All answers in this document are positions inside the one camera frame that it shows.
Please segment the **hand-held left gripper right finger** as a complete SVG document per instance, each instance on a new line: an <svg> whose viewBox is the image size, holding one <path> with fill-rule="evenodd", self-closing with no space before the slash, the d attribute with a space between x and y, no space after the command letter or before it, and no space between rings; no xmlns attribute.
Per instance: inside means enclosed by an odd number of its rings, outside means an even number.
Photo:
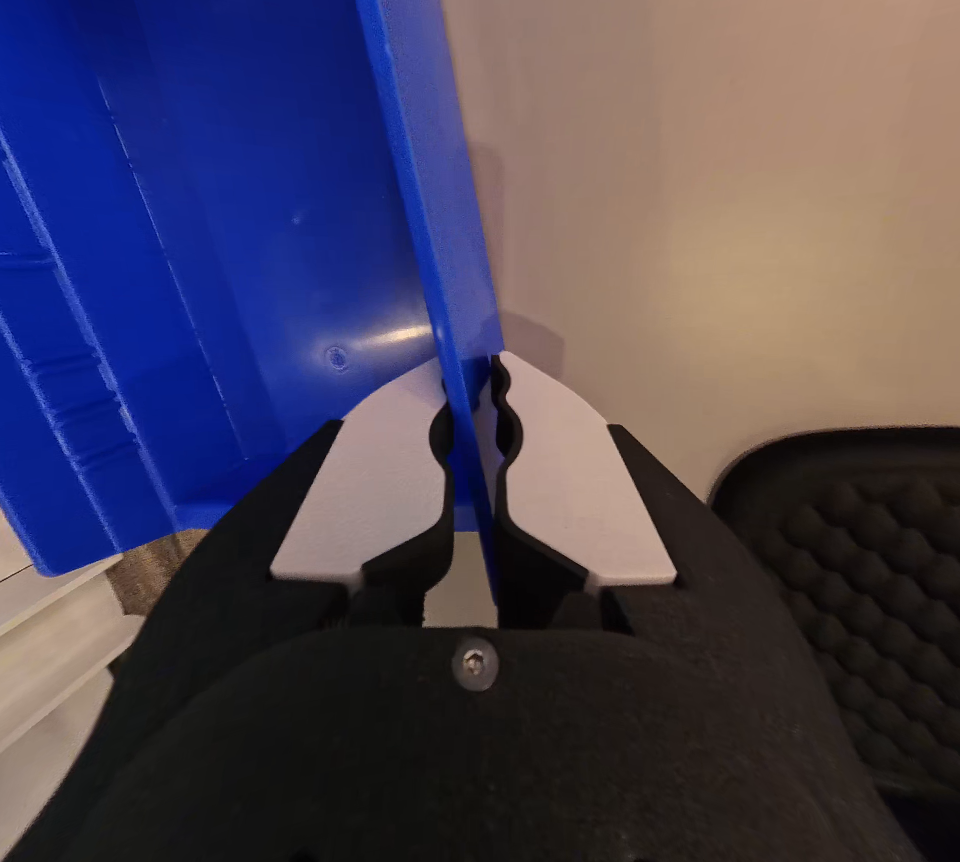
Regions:
<svg viewBox="0 0 960 862"><path fill-rule="evenodd" d="M490 361L491 581L498 616L662 588L677 569L606 420L519 356Z"/></svg>

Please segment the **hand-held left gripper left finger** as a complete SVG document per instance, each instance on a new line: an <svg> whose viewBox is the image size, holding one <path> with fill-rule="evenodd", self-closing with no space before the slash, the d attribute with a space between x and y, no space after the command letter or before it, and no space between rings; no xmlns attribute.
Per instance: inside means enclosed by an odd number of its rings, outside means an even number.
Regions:
<svg viewBox="0 0 960 862"><path fill-rule="evenodd" d="M401 612L425 608L454 549L454 424L440 368L428 360L347 413L271 578L390 596Z"/></svg>

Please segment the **blue plastic bin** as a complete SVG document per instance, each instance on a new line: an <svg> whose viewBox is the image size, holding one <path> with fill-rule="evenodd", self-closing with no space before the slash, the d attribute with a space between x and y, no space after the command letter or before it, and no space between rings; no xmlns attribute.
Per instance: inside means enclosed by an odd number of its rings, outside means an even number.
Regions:
<svg viewBox="0 0 960 862"><path fill-rule="evenodd" d="M2 0L2 512L39 573L212 527L435 356L490 556L446 32L441 0Z"/></svg>

